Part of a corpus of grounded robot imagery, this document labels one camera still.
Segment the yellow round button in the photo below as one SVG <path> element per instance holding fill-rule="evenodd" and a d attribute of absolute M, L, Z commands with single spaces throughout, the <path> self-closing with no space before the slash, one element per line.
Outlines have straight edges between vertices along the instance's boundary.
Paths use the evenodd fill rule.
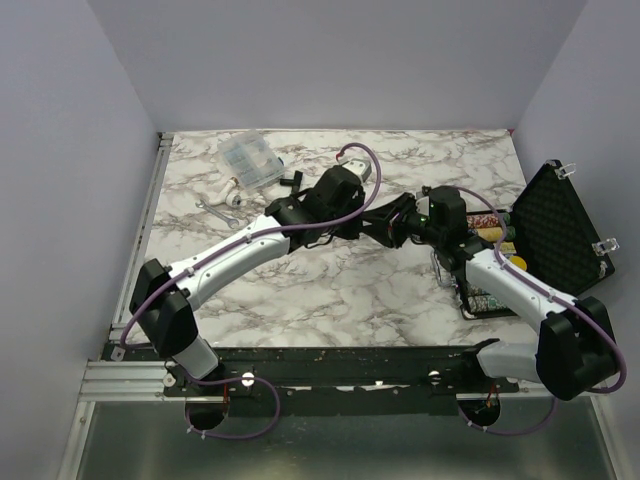
<path fill-rule="evenodd" d="M 509 261 L 523 271 L 526 271 L 528 268 L 526 261 L 518 255 L 511 256 Z"/>

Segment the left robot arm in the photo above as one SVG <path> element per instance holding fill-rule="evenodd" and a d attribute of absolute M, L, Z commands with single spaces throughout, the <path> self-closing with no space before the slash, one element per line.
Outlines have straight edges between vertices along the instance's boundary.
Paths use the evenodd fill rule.
<path fill-rule="evenodd" d="M 264 263 L 322 236 L 356 240 L 366 235 L 388 248 L 406 239 L 404 221 L 415 213 L 415 198 L 401 195 L 376 209 L 364 191 L 365 176 L 346 164 L 328 169 L 306 190 L 278 198 L 243 230 L 187 260 L 164 266 L 151 259 L 141 267 L 130 302 L 132 319 L 163 360 L 172 360 L 201 395 L 222 380 L 220 358 L 202 338 L 195 313 L 219 290 Z"/>

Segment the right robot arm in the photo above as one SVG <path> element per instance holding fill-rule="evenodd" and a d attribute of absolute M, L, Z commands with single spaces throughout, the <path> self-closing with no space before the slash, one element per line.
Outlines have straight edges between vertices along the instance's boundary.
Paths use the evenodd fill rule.
<path fill-rule="evenodd" d="M 468 227 L 459 187 L 430 190 L 421 211 L 414 195 L 394 200 L 383 221 L 392 245 L 406 239 L 432 247 L 453 275 L 489 292 L 534 331 L 533 343 L 492 341 L 460 367 L 460 379 L 480 392 L 497 377 L 542 384 L 568 401 L 584 392 L 612 393 L 627 378 L 627 365 L 609 330 L 606 307 L 593 297 L 579 300 L 514 266 L 491 243 Z"/>

